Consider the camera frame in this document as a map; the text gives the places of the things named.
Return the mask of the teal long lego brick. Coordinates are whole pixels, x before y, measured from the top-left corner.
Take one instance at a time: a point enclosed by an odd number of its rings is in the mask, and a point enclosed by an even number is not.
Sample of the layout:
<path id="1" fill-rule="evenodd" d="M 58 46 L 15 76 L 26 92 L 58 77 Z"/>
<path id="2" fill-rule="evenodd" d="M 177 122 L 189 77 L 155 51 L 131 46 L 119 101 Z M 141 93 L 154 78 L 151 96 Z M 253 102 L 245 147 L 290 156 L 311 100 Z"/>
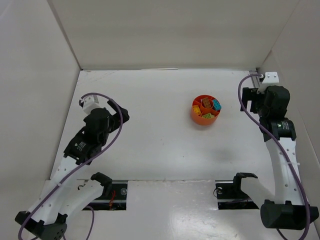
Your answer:
<path id="1" fill-rule="evenodd" d="M 212 108 L 215 110 L 215 111 L 220 111 L 221 109 L 222 109 L 222 106 L 221 106 L 221 104 L 219 103 L 219 101 L 217 100 L 217 99 L 213 99 L 212 100 L 212 104 L 213 104 L 213 106 L 212 106 Z"/>

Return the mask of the lime green lego brick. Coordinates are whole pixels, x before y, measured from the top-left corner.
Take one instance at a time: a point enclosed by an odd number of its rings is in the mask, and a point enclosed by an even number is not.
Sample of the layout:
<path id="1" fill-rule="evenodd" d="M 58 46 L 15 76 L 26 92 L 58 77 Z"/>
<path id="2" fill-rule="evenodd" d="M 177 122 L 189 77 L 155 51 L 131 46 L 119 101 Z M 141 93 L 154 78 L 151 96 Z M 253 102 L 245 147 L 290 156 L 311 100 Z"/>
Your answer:
<path id="1" fill-rule="evenodd" d="M 204 118 L 204 119 L 213 119 L 213 118 L 215 117 L 215 115 L 214 115 L 214 114 L 211 114 L 211 113 L 209 112 L 209 113 L 207 113 L 207 114 L 203 114 L 201 117 Z"/>

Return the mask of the brown lego brick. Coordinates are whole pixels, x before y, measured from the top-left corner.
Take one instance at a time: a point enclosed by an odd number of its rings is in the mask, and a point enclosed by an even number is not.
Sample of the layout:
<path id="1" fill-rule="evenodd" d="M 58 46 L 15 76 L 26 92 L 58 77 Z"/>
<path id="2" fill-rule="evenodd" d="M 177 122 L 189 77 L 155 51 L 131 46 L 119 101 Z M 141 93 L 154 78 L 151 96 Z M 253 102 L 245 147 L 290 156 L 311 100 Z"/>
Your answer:
<path id="1" fill-rule="evenodd" d="M 206 108 L 206 109 L 211 109 L 212 108 L 210 99 L 208 97 L 205 97 L 205 98 L 201 99 L 201 103 L 202 103 L 203 107 Z"/>

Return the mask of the yellow orange long lego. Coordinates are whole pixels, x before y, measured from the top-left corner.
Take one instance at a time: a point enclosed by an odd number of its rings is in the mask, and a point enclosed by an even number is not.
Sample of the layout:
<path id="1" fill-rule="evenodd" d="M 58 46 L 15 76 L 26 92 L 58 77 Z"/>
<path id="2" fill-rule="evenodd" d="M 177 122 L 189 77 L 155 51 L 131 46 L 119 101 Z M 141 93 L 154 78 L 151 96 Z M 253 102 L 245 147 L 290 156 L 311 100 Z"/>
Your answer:
<path id="1" fill-rule="evenodd" d="M 193 105 L 192 109 L 197 116 L 200 116 L 202 114 L 201 109 L 198 105 Z"/>

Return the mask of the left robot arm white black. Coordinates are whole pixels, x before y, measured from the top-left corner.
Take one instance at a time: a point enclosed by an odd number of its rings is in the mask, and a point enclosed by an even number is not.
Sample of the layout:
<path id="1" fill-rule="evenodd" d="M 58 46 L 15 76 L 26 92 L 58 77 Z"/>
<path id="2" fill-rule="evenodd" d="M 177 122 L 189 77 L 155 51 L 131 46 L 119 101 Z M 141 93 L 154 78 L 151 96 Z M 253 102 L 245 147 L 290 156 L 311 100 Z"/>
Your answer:
<path id="1" fill-rule="evenodd" d="M 104 190 L 111 189 L 112 179 L 97 172 L 77 194 L 68 196 L 79 175 L 112 145 L 107 142 L 109 134 L 120 134 L 124 123 L 130 119 L 128 110 L 113 99 L 109 99 L 107 104 L 115 114 L 99 107 L 92 96 L 80 100 L 79 105 L 86 113 L 85 125 L 68 143 L 60 165 L 42 195 L 28 210 L 17 213 L 15 222 L 20 225 L 18 239 L 23 238 L 23 230 L 34 235 L 36 240 L 63 239 L 71 217 L 103 195 Z"/>

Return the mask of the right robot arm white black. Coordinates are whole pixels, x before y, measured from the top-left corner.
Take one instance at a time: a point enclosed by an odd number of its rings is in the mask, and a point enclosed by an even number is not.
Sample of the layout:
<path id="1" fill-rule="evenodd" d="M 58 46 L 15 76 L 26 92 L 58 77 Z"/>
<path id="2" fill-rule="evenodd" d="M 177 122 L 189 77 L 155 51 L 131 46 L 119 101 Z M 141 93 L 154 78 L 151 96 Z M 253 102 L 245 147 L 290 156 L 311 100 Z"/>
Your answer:
<path id="1" fill-rule="evenodd" d="M 286 117 L 289 91 L 282 86 L 268 86 L 263 92 L 245 87 L 241 110 L 258 114 L 263 140 L 268 149 L 274 176 L 275 193 L 266 189 L 253 173 L 237 173 L 239 191 L 247 194 L 260 209 L 262 224 L 269 229 L 306 230 L 319 217 L 316 206 L 310 206 L 302 187 L 296 158 L 296 131 Z"/>

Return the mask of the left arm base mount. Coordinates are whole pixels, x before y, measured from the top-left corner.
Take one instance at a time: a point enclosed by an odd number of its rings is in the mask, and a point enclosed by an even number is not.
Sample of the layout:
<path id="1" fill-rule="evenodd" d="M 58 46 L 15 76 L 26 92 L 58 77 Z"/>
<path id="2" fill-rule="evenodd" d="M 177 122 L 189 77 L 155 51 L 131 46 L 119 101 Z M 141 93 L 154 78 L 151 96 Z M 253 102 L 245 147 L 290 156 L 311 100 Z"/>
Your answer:
<path id="1" fill-rule="evenodd" d="M 128 182 L 112 180 L 101 172 L 93 174 L 90 180 L 98 180 L 103 186 L 101 196 L 92 200 L 88 206 L 95 211 L 125 211 L 127 209 Z"/>

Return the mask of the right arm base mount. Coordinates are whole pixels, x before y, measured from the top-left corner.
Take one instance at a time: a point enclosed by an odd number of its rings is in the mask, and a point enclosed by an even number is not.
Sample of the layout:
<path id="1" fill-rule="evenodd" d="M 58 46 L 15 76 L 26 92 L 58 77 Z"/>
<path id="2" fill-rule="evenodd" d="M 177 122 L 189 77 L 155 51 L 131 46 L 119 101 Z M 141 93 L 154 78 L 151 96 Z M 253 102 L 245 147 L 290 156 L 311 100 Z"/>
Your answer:
<path id="1" fill-rule="evenodd" d="M 242 179 L 258 177 L 253 173 L 238 172 L 232 180 L 216 180 L 213 195 L 218 210 L 257 210 L 259 207 L 241 190 Z"/>

